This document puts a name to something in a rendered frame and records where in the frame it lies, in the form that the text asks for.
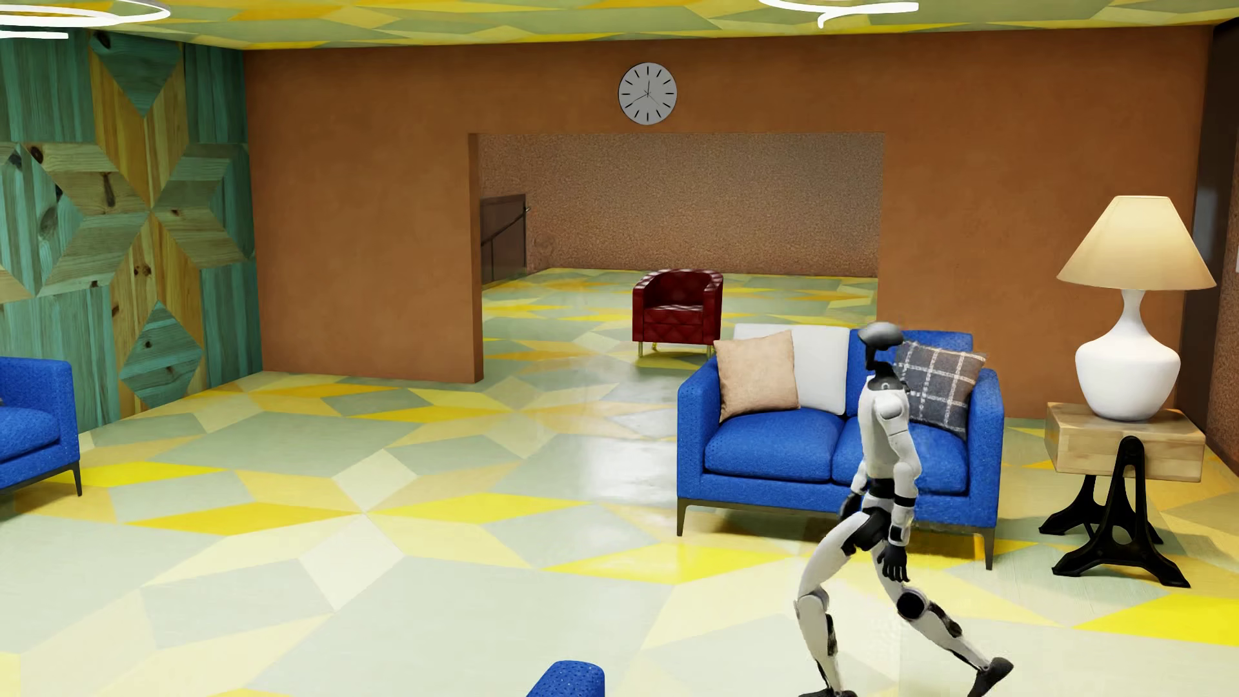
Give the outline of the left robot leg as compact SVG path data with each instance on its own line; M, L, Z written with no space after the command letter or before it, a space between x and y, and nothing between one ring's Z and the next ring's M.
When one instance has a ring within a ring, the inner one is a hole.
M893 583L882 576L881 565L875 562L887 543L886 534L880 532L876 527L870 530L870 525L865 525L856 534L855 542L857 548L871 553L876 573L893 600L900 617L930 643L935 643L940 649L952 652L975 670L975 680L968 697L983 697L1011 673L1014 664L1007 657L983 655L971 643L968 643L961 626L952 620L952 617L934 600L928 599L928 595L922 591L909 583Z

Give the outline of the robot leg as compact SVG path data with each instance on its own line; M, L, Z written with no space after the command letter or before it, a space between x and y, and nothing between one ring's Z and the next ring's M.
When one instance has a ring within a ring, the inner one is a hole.
M870 525L865 525L856 534L855 542L857 548L871 553L876 573L893 600L900 617L930 643L935 643L940 649L952 652L975 670L975 680L968 697L983 697L1011 673L1014 664L1007 657L983 655L971 643L968 643L961 626L952 620L952 617L934 600L928 599L928 595L922 591L909 583L893 583L882 576L881 565L875 562L887 543L886 534L880 532L876 527L870 530Z
M795 600L797 621L825 682L824 690L800 697L856 697L852 691L844 690L840 677L838 639L829 613L829 595L823 584L840 571L856 548L872 548L878 537L875 530L885 520L885 514L878 510L860 511L845 517L821 539L800 574Z

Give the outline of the right robot leg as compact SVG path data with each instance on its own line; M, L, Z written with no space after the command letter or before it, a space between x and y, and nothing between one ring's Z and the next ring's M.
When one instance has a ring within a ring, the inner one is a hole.
M885 514L878 510L860 511L845 517L821 539L800 574L795 600L797 621L825 682L824 690L800 697L856 697L852 691L844 690L840 677L838 639L829 613L829 595L823 584L840 571L856 548L872 548L878 537L875 530L885 520Z

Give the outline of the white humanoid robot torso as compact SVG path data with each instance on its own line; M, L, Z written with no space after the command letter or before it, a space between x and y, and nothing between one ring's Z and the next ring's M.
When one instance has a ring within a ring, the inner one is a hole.
M909 401L893 374L876 374L862 387L857 407L862 459L854 489L912 510L918 496L921 456L909 432Z

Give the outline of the blue two-seat sofa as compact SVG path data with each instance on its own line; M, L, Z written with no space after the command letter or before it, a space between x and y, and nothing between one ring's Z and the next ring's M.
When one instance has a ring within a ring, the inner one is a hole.
M717 361L707 359L678 392L676 534L690 505L834 515L861 461L857 399L867 381L865 347L850 328L846 413L774 410L720 421ZM968 436L911 425L924 467L916 525L980 534L992 567L999 513L1004 404L996 371L970 394Z

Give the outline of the white cushion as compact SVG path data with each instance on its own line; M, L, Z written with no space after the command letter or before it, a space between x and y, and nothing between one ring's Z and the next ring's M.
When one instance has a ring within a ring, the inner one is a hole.
M846 413L850 329L839 326L737 324L733 339L747 340L792 332L800 407Z

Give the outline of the grey plaid cushion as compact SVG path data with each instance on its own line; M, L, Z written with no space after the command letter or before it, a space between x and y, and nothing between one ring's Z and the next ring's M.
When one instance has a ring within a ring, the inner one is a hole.
M897 348L895 371L908 387L909 420L966 439L969 399L986 357L917 340Z

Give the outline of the beige cushion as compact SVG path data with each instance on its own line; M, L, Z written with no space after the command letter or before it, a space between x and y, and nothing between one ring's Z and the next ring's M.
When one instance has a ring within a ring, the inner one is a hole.
M755 339L717 340L714 355L721 423L745 413L799 409L792 331Z

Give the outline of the black robot head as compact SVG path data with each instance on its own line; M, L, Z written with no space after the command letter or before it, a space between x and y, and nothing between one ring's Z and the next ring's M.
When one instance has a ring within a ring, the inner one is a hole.
M873 321L857 331L857 339L865 345L866 371L872 371L878 378L897 378L890 361L880 361L877 354L902 345L904 336L898 326L887 321Z

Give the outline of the wooden side table black legs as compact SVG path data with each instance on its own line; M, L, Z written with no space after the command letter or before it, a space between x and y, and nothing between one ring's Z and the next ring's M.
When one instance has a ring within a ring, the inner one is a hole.
M1127 565L1154 574L1163 586L1187 588L1177 565L1157 548L1162 539L1149 521L1149 479L1198 483L1206 436L1184 413L1162 409L1145 421L1101 418L1084 404L1051 402L1044 420L1044 449L1054 470L1083 474L1070 504L1049 515L1041 534L1078 526L1087 543L1064 553L1053 573L1080 577L1097 565Z

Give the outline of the blue upholstered seat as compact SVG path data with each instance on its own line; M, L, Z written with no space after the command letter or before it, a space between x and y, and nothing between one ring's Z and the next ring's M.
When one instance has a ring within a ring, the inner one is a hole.
M591 662L556 661L525 697L606 697L606 676Z

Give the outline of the white lamp with beige shade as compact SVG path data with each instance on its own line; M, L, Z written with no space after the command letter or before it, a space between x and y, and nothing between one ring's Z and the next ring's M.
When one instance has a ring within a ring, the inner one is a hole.
M1215 286L1173 202L1165 196L1114 197L1058 279L1123 292L1115 326L1075 350L1089 409L1109 420L1154 418L1175 387L1181 358L1144 324L1144 295Z

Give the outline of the dark wooden cabinet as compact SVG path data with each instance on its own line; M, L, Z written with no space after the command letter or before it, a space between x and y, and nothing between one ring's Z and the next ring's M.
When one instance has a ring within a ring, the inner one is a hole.
M528 274L525 196L479 201L479 274L484 287Z

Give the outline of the round grey wall clock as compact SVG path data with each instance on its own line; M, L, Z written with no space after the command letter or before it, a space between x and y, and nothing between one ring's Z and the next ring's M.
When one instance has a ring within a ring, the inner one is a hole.
M624 116L642 126L669 118L678 98L679 89L672 71L657 62L642 62L628 68L617 88Z

